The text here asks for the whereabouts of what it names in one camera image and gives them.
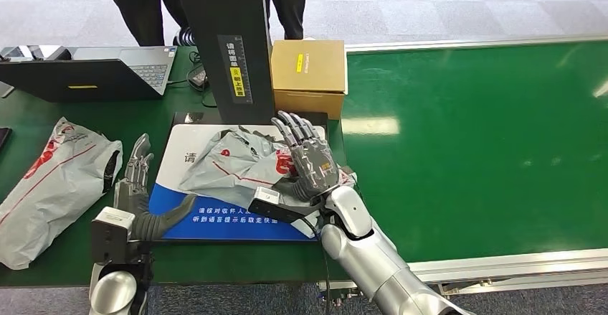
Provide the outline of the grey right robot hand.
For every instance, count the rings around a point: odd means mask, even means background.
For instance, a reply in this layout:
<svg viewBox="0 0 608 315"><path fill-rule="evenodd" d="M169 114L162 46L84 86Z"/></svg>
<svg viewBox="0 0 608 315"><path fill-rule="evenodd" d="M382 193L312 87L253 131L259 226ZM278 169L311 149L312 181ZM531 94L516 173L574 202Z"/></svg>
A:
<svg viewBox="0 0 608 315"><path fill-rule="evenodd" d="M339 184L339 168L330 146L309 120L278 111L271 122L283 135L290 151L297 172L292 183L296 197L311 202Z"/></svg>

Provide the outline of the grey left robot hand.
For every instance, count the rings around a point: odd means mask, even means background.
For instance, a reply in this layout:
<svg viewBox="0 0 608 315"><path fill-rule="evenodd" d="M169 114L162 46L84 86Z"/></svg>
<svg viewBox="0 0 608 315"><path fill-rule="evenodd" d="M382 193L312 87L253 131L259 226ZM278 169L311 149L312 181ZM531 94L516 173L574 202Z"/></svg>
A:
<svg viewBox="0 0 608 315"><path fill-rule="evenodd" d="M181 203L161 215L149 211L148 171L154 154L150 139L142 134L134 143L124 177L115 184L114 207L135 215L131 238L155 241L184 219L194 207L195 194L186 195Z"/></svg>

